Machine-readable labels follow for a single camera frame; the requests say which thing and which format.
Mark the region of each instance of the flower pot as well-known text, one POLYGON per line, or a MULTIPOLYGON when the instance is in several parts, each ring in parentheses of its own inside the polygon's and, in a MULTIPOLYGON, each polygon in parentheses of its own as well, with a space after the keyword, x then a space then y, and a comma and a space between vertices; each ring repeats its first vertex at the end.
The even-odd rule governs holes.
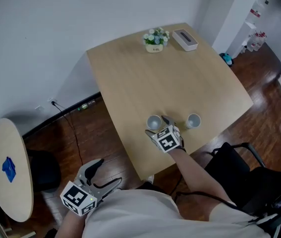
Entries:
POLYGON ((164 49, 164 46, 162 44, 158 44, 158 45, 152 45, 152 44, 146 44, 146 50, 149 53, 157 53, 160 52, 164 49))

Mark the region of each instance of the white plastic bottle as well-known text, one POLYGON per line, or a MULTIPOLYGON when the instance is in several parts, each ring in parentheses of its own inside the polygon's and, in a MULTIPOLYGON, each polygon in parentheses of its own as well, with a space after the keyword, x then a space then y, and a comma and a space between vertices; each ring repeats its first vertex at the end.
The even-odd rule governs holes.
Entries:
POLYGON ((255 43, 255 37, 256 35, 252 35, 247 43, 247 49, 250 51, 250 52, 253 52, 254 50, 254 47, 256 46, 256 43, 255 43))
POLYGON ((246 49, 247 49, 247 46, 244 46, 244 47, 241 49, 240 53, 241 53, 241 54, 242 54, 242 53, 245 53, 246 49))
POLYGON ((255 47, 254 47, 254 51, 258 51, 262 45, 262 39, 263 39, 263 36, 262 34, 257 34, 256 36, 256 40, 255 40, 255 47))
POLYGON ((266 34, 261 32, 259 34, 259 41, 256 44, 255 50, 258 51, 266 41, 266 34))

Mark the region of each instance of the blue object on floor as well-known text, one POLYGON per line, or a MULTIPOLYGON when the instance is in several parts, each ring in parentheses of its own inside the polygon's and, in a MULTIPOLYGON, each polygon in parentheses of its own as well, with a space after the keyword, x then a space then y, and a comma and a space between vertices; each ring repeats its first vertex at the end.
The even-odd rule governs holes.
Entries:
POLYGON ((15 165, 12 162, 10 157, 7 157, 5 162, 2 164, 2 170, 6 172, 6 175, 8 177, 8 180, 12 182, 12 180, 16 176, 16 171, 15 171, 15 165))
POLYGON ((226 62, 226 64, 231 67, 234 64, 234 60, 227 53, 220 53, 220 57, 226 62))

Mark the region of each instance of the wooden table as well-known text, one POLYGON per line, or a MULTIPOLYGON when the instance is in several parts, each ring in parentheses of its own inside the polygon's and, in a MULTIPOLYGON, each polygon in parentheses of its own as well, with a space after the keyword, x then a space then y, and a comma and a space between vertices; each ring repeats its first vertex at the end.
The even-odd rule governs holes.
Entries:
POLYGON ((0 119, 0 207, 12 219, 24 222, 33 209, 33 187, 27 151, 16 126, 8 119, 0 119), (2 164, 10 157, 16 176, 12 183, 2 171, 2 164))
POLYGON ((174 118, 192 153, 253 104, 231 69, 191 27, 164 27, 170 33, 181 28, 197 40, 196 50, 184 51, 171 37, 162 52, 151 54, 142 43, 145 32, 139 32, 87 51, 106 107, 141 179, 174 163, 145 134, 150 115, 174 118), (201 126, 184 130, 190 113, 200 115, 201 126))

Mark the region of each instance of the wrist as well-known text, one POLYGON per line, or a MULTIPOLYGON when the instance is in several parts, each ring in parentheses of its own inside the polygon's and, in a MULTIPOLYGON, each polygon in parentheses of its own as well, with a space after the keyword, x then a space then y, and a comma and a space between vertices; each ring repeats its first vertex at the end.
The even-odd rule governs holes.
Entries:
POLYGON ((171 157, 175 158, 177 155, 181 155, 183 153, 186 153, 184 149, 174 148, 171 151, 168 152, 171 157))
POLYGON ((76 221, 85 221, 85 219, 87 217, 87 214, 79 216, 79 215, 75 214, 74 212, 72 212, 71 210, 68 211, 68 214, 71 215, 72 219, 75 219, 76 221))

